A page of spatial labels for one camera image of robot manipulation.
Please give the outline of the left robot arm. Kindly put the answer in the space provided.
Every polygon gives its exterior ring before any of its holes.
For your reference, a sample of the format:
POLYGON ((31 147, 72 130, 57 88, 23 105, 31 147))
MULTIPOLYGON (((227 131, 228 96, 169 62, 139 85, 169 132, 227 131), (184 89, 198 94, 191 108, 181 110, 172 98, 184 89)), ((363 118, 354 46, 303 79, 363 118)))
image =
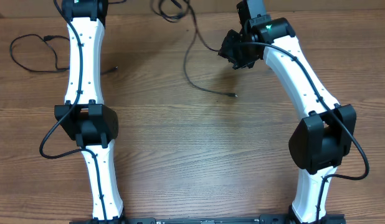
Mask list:
POLYGON ((93 197, 89 222, 125 223, 114 165, 118 116, 105 106, 100 83, 108 2, 63 1, 61 10, 69 22, 70 70, 64 104, 55 106, 55 118, 85 159, 93 197))

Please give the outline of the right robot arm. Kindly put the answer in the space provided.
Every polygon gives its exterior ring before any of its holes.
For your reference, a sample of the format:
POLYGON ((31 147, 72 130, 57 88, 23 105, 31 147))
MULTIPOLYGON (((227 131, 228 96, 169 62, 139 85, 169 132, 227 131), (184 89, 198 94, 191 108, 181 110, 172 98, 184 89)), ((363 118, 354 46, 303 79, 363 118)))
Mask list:
POLYGON ((252 68, 263 60, 276 74, 297 111, 299 124, 288 142, 299 168, 297 193, 283 218, 262 215, 273 223, 345 223, 344 215, 325 210, 331 175, 351 148, 356 112, 340 105, 307 62, 299 39, 286 18, 272 19, 263 1, 241 1, 242 26, 230 30, 219 50, 234 69, 252 68))

